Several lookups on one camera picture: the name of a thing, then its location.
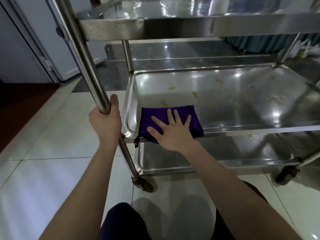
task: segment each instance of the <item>tiled floor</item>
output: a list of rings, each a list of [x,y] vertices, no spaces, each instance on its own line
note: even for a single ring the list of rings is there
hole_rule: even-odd
[[[59,89],[0,154],[0,239],[37,240],[97,148],[88,122],[94,101],[89,92],[71,93],[75,83]],[[125,91],[114,93],[122,104]],[[272,170],[264,170],[237,174],[255,185],[304,239],[320,237],[318,168],[304,168],[286,186],[277,186]],[[128,202],[146,220],[154,240],[210,239],[215,207],[197,174],[157,176],[153,181],[154,193],[133,187],[117,151],[104,217],[118,202]]]

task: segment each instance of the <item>forearm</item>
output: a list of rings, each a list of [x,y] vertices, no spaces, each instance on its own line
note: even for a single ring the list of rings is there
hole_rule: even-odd
[[[198,172],[236,239],[301,239],[268,203],[234,172],[216,161],[198,142],[188,146],[182,154]]]
[[[116,145],[99,147],[40,240],[98,239]]]

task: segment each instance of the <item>dark floor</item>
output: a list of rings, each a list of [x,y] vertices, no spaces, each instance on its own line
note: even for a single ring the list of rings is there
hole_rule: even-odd
[[[0,83],[0,152],[59,87],[56,83]]]
[[[108,58],[98,66],[102,86],[105,91],[126,90],[129,74],[124,61],[122,45],[108,44],[105,50]],[[242,53],[222,40],[130,44],[130,50],[134,69],[138,71],[269,63],[273,62],[275,58],[274,56],[236,57],[242,55]],[[174,58],[192,59],[170,60]],[[89,92],[83,78],[73,92]]]

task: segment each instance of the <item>hand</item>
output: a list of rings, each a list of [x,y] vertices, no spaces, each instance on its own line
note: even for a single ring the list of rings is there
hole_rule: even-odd
[[[121,136],[121,117],[119,111],[119,101],[115,94],[110,97],[111,110],[110,114],[102,114],[95,107],[89,113],[89,121],[97,133],[101,146],[116,146]]]
[[[174,121],[171,109],[168,109],[167,112],[169,125],[166,125],[154,116],[151,117],[152,120],[163,130],[163,135],[152,127],[148,127],[147,130],[164,149],[182,153],[195,142],[189,131],[191,115],[188,116],[186,123],[183,125],[177,110],[173,111],[176,121]]]

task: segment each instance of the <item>metal pole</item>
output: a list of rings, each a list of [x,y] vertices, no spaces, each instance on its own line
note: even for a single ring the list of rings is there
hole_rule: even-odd
[[[94,101],[99,111],[108,115],[110,113],[111,104],[109,98],[104,91],[99,79],[94,60],[90,54],[86,41],[83,39],[78,25],[74,19],[73,11],[69,0],[52,0],[62,19],[62,25],[55,18],[58,26],[58,34],[64,38],[75,62],[78,65]],[[138,180],[138,173],[132,161],[130,152],[123,138],[119,139],[119,147],[122,151],[124,159],[128,165],[133,181]]]
[[[129,41],[128,40],[122,40],[122,46],[123,46],[123,50],[124,50],[125,60],[127,62],[128,71],[130,73],[134,72],[134,65],[132,64]]]
[[[300,40],[301,33],[298,33],[294,39],[292,40],[291,44],[288,45],[284,51],[282,52],[281,56],[279,57],[279,63],[284,63],[286,59],[288,58],[290,52],[293,50],[294,46],[297,44],[297,42]]]

